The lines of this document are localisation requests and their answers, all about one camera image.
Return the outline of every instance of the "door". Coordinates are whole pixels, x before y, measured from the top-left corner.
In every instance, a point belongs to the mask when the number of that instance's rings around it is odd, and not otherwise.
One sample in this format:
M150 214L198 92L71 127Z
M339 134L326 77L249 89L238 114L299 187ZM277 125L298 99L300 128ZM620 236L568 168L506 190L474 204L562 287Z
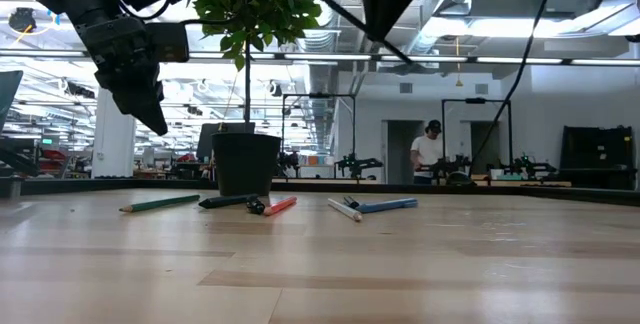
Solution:
M473 155L478 153L490 127L491 122L471 122L471 151ZM487 165L489 164L495 168L500 168L500 123L491 132L487 145L480 155L475 158L475 162L476 164L471 174L486 174Z
M413 183L411 144L424 135L424 122L418 120L387 122L387 184L409 185Z

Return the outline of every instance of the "table surface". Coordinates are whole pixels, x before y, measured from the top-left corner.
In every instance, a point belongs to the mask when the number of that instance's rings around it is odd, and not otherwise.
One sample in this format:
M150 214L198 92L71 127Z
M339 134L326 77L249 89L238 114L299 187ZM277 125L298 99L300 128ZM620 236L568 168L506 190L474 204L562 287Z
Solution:
M298 203L118 212L194 193L0 201L1 322L640 322L640 209L431 195L355 223L327 194L274 193Z

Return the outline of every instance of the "white pillar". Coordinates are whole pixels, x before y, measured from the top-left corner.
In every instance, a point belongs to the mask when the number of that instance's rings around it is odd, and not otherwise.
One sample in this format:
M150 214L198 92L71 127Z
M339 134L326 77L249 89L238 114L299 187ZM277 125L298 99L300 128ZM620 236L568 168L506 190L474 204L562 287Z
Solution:
M120 113L111 92L100 88L96 119L92 178L133 176L135 118Z

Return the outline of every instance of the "black plant pot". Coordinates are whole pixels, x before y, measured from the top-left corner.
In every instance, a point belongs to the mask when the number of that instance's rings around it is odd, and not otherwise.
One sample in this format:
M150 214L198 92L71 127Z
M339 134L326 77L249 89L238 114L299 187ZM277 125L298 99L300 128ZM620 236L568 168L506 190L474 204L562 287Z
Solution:
M220 195L269 195L280 138L250 133L211 136Z

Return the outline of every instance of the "metal frame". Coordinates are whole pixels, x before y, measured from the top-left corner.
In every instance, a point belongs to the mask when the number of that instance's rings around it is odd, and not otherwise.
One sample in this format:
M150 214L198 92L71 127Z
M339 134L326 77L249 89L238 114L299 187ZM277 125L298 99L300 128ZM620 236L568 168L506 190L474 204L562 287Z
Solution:
M465 103L469 105L484 105L486 103L504 103L504 100L484 99L484 98L468 98L468 99L442 99L442 153L446 156L447 140L446 140L446 104L447 102ZM509 127L509 165L513 165L513 119L511 116L511 101L507 101L507 116Z
M341 98L351 98L351 100L353 101L353 108L351 108L350 112L351 112L351 125L353 126L353 130L352 130L352 148L351 148L351 152L355 153L356 151L356 96L355 95L351 95L351 94L320 94L320 93L316 93L316 94L283 94L282 95L282 143L280 144L280 150L284 152L284 131L285 131L285 119L286 119L286 101L287 98L310 98L310 99L330 99L330 98L337 98L338 100L336 100L336 103L340 102Z

